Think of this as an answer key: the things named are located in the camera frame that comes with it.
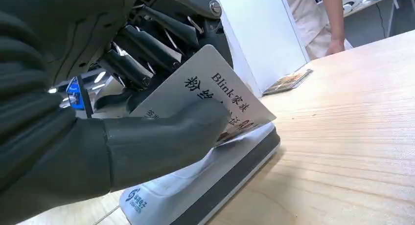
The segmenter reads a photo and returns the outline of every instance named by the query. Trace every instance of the wooden table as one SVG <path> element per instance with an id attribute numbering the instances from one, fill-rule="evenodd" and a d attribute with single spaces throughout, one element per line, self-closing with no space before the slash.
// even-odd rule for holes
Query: wooden table
<path id="1" fill-rule="evenodd" d="M 210 225 L 415 223 L 415 31 L 314 60 L 267 96 L 278 154 Z M 24 225 L 127 225 L 120 192 Z"/>

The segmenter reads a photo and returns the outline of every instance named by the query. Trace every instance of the white machine base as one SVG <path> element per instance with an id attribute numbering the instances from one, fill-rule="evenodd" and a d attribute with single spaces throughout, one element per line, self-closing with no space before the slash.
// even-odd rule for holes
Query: white machine base
<path id="1" fill-rule="evenodd" d="M 132 225 L 203 225 L 278 146 L 269 123 L 212 149 L 193 165 L 126 189 L 120 207 Z"/>

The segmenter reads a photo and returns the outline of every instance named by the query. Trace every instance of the person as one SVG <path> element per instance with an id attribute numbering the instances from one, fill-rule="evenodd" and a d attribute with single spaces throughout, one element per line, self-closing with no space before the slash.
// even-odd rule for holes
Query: person
<path id="1" fill-rule="evenodd" d="M 345 39 L 342 0 L 287 0 L 298 33 L 311 60 L 352 48 Z"/>

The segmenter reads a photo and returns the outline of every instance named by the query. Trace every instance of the cable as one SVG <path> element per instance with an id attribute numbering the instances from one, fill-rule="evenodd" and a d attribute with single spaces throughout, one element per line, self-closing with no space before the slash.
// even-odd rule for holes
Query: cable
<path id="1" fill-rule="evenodd" d="M 386 38 L 385 28 L 383 27 L 383 18 L 382 18 L 382 14 L 380 13 L 380 8 L 379 8 L 379 6 L 378 6 L 378 4 L 377 4 L 377 3 L 376 3 L 376 7 L 377 7 L 377 10 L 379 11 L 380 25 L 382 26 L 382 30 L 383 30 L 383 38 Z"/>

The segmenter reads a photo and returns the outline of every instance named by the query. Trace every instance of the person's hand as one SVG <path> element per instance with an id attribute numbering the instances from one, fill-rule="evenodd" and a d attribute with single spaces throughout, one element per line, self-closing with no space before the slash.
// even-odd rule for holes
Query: person's hand
<path id="1" fill-rule="evenodd" d="M 328 46 L 326 55 L 332 55 L 345 50 L 345 41 L 340 39 L 332 39 Z"/>

